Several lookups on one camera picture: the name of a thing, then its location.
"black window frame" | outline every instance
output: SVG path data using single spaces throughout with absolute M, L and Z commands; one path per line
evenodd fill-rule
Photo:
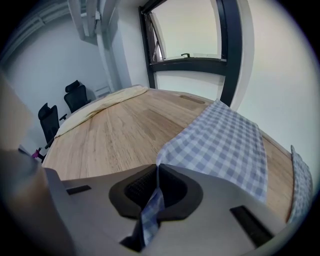
M 221 58 L 186 57 L 152 63 L 155 38 L 149 14 L 170 0 L 149 0 L 139 7 L 141 35 L 150 88 L 156 88 L 154 72 L 196 71 L 225 76 L 220 100 L 231 105 L 237 88 L 242 60 L 241 18 L 236 0 L 216 0 L 221 28 Z

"white wall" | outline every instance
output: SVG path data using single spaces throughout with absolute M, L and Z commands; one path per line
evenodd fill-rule
M 99 0 L 97 9 L 101 13 L 101 29 L 106 31 L 117 0 Z
M 212 3 L 217 9 L 216 0 L 169 0 L 152 10 L 167 58 L 184 53 L 221 58 L 220 21 Z
M 25 140 L 33 145 L 23 145 L 26 149 L 34 145 L 44 148 L 47 144 L 38 120 L 38 111 L 45 103 L 49 107 L 57 105 L 59 117 L 70 114 L 64 101 L 67 85 L 79 80 L 93 90 L 107 82 L 98 47 L 79 39 L 70 16 L 52 21 L 32 34 L 3 70 L 16 95 L 35 116 Z
M 147 0 L 121 0 L 112 14 L 107 35 L 124 88 L 149 87 L 138 7 Z
M 320 177 L 319 67 L 306 38 L 277 3 L 248 3 L 254 60 L 238 112 L 288 151 L 293 145 L 309 165 L 315 188 Z
M 210 100 L 220 99 L 225 77 L 195 71 L 160 71 L 154 74 L 160 90 L 184 92 Z

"checkered cloth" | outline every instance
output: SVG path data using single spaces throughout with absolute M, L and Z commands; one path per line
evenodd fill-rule
M 289 223 L 299 220 L 309 210 L 312 203 L 312 178 L 308 165 L 302 160 L 301 156 L 296 153 L 294 146 L 291 146 L 294 190 L 292 200 L 292 210 Z
M 163 146 L 156 159 L 156 165 L 160 164 L 223 178 L 261 202 L 266 201 L 267 157 L 260 130 L 219 100 Z M 157 200 L 153 200 L 154 197 L 142 211 L 145 245 L 158 230 L 156 216 L 160 208 L 157 205 L 163 206 L 162 195 Z

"chair backrest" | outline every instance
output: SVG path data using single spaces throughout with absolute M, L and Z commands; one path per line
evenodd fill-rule
M 48 103 L 44 104 L 38 112 L 38 118 L 44 132 L 45 140 L 48 143 L 55 137 L 60 127 L 57 106 L 54 105 L 50 108 L 48 107 Z
M 64 96 L 64 100 L 67 103 L 71 113 L 77 111 L 88 103 L 86 87 L 80 85 L 72 89 Z

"wooden table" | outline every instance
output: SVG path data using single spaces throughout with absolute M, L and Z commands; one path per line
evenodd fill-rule
M 113 105 L 56 138 L 43 166 L 61 180 L 87 178 L 154 164 L 162 146 L 212 101 L 182 92 L 150 89 Z M 291 154 L 265 133 L 267 205 L 287 221 L 293 197 Z

